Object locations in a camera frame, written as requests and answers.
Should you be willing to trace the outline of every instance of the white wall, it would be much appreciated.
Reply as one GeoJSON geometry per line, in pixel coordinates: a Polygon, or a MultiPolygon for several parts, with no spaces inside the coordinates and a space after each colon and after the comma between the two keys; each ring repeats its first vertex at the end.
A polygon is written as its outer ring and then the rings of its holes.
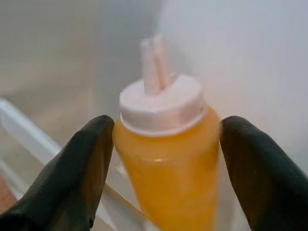
{"type": "Polygon", "coordinates": [[[305,0],[97,1],[97,113],[117,117],[121,89],[138,79],[140,40],[161,33],[174,70],[196,75],[222,118],[247,118],[308,173],[307,9],[305,0]]]}

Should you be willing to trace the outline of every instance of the squeeze bottle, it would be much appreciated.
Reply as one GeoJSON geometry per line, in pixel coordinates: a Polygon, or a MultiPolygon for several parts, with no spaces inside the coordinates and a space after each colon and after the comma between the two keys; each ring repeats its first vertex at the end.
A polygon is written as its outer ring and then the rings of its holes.
{"type": "Polygon", "coordinates": [[[163,231],[212,231],[219,119],[194,77],[169,71],[164,41],[141,43],[142,79],[120,94],[113,130],[140,208],[163,231]]]}

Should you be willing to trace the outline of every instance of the bottle cap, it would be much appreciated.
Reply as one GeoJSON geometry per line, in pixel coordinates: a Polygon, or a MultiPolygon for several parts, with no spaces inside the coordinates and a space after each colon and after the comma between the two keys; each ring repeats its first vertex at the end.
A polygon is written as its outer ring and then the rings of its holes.
{"type": "Polygon", "coordinates": [[[205,116],[207,105],[194,77],[170,72],[161,37],[141,43],[142,79],[120,94],[120,119],[129,131],[149,137],[184,132],[205,116]]]}

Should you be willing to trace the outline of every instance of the plastic bottle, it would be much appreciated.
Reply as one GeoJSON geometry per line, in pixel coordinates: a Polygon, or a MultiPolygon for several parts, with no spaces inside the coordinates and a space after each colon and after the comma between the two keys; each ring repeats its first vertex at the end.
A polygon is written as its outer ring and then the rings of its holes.
{"type": "Polygon", "coordinates": [[[142,79],[120,94],[113,140],[142,212],[163,231],[212,231],[217,203],[215,111],[195,78],[171,74],[162,38],[141,44],[142,79]]]}

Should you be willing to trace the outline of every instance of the yellow liquid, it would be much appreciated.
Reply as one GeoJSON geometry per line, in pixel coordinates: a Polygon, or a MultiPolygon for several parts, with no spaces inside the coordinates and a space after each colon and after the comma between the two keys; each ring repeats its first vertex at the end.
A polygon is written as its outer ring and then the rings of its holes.
{"type": "Polygon", "coordinates": [[[219,133],[212,108],[195,127],[167,137],[136,135],[116,122],[116,150],[142,212],[161,230],[214,230],[219,133]]]}

